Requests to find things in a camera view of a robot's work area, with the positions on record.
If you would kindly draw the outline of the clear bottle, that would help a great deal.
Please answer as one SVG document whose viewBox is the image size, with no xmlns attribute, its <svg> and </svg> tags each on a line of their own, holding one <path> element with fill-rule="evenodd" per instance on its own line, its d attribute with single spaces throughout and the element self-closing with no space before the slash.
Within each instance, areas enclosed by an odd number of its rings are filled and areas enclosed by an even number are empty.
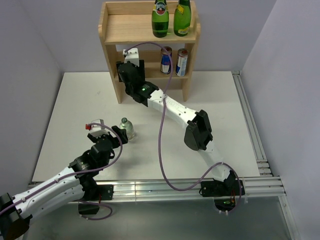
<svg viewBox="0 0 320 240">
<path fill-rule="evenodd" d="M 131 141 L 134 138 L 135 136 L 134 126 L 132 122 L 129 121 L 126 117 L 123 117 L 121 119 L 119 128 L 126 130 L 126 135 L 129 141 Z"/>
</svg>

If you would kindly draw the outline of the blue Red Bull can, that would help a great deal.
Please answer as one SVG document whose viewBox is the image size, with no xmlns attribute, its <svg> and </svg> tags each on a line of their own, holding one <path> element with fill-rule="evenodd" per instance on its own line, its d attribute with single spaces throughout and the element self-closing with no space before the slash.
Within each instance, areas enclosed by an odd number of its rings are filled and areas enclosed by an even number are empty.
<svg viewBox="0 0 320 240">
<path fill-rule="evenodd" d="M 160 72 L 163 74 L 171 73 L 171 61 L 166 51 L 161 49 Z"/>
</svg>

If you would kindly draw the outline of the silver Red Bull can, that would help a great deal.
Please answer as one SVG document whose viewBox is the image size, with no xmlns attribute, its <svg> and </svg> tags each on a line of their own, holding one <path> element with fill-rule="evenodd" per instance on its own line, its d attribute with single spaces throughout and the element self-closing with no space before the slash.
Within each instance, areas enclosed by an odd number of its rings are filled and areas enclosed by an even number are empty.
<svg viewBox="0 0 320 240">
<path fill-rule="evenodd" d="M 186 74 L 189 52 L 185 48 L 181 48 L 177 52 L 177 61 L 175 73 L 178 77 L 183 77 Z"/>
</svg>

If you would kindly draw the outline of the green bottle red label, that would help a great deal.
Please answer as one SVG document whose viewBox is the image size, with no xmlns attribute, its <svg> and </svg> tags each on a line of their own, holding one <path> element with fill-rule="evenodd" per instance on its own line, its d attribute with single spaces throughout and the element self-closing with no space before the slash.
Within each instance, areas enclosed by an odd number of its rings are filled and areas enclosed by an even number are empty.
<svg viewBox="0 0 320 240">
<path fill-rule="evenodd" d="M 152 33 L 157 38 L 163 38 L 168 33 L 169 12 L 166 0 L 156 0 L 151 14 Z"/>
</svg>

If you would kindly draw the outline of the green bottle yellow label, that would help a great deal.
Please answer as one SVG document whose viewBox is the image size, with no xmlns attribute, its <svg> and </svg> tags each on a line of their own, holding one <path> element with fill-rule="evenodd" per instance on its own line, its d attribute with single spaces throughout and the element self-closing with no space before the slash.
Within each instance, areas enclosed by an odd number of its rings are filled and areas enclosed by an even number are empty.
<svg viewBox="0 0 320 240">
<path fill-rule="evenodd" d="M 179 0 L 173 17 L 174 34 L 179 37 L 186 36 L 190 29 L 191 19 L 191 1 Z"/>
</svg>

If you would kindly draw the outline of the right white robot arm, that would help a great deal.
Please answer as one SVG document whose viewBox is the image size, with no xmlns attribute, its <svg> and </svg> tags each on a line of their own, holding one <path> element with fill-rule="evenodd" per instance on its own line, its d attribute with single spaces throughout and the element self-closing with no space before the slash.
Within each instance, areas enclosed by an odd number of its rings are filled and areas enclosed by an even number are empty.
<svg viewBox="0 0 320 240">
<path fill-rule="evenodd" d="M 161 112 L 163 117 L 169 117 L 182 127 L 185 145 L 197 152 L 207 164 L 205 173 L 212 174 L 213 188 L 218 196 L 231 195 L 234 189 L 242 189 L 237 173 L 223 162 L 215 146 L 206 111 L 190 109 L 167 96 L 159 87 L 145 80 L 145 70 L 141 65 L 119 61 L 116 69 L 127 95 L 135 102 Z"/>
</svg>

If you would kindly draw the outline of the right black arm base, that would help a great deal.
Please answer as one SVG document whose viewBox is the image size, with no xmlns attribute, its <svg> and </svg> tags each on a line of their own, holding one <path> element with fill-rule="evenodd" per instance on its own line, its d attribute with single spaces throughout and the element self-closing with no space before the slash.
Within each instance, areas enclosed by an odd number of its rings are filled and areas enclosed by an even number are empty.
<svg viewBox="0 0 320 240">
<path fill-rule="evenodd" d="M 237 197 L 244 197 L 246 192 L 242 180 L 206 180 L 200 183 L 199 194 L 204 198 L 213 198 L 218 213 L 227 216 L 236 208 Z"/>
</svg>

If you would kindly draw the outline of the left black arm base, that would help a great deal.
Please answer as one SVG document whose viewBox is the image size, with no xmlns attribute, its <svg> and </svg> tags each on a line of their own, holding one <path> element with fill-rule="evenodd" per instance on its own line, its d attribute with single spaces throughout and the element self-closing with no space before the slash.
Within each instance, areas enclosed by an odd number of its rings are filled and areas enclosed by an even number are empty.
<svg viewBox="0 0 320 240">
<path fill-rule="evenodd" d="M 98 203 L 102 201 L 111 201 L 113 199 L 114 186 L 112 184 L 97 185 L 92 195 L 85 194 L 81 201 Z M 89 203 L 78 203 L 78 213 L 80 215 L 96 215 L 101 209 L 99 205 Z"/>
</svg>

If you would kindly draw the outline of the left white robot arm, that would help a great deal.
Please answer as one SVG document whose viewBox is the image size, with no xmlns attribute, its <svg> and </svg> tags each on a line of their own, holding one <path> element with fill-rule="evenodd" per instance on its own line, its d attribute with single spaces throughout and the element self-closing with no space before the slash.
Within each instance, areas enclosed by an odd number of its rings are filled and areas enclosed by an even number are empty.
<svg viewBox="0 0 320 240">
<path fill-rule="evenodd" d="M 0 196 L 0 235 L 15 240 L 32 221 L 73 201 L 87 201 L 98 194 L 94 179 L 120 157 L 114 150 L 128 143 L 125 129 L 90 123 L 85 127 L 93 146 L 47 181 L 19 194 Z"/>
</svg>

